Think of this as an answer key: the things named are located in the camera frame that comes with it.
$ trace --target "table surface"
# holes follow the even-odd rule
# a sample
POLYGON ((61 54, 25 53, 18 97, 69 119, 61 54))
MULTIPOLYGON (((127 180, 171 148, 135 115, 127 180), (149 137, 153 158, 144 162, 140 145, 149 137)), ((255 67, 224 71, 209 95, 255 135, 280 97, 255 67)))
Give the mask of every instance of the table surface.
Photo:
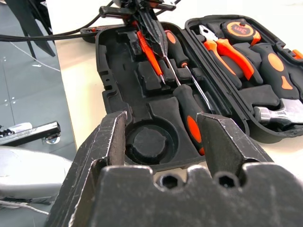
MULTIPOLYGON (((91 21, 109 0, 48 0, 54 34, 77 29, 91 21)), ((184 28, 187 20, 219 14, 240 14, 254 18, 282 41, 286 48, 303 52, 302 0, 183 0, 173 12, 158 18, 184 28)), ((122 20, 100 18, 93 26, 121 24, 122 20)), ((62 79, 71 115, 76 146, 79 147, 106 115, 102 81, 96 70, 94 44, 82 39, 56 41, 62 79)), ((279 165, 303 180, 303 137, 260 144, 279 165)))

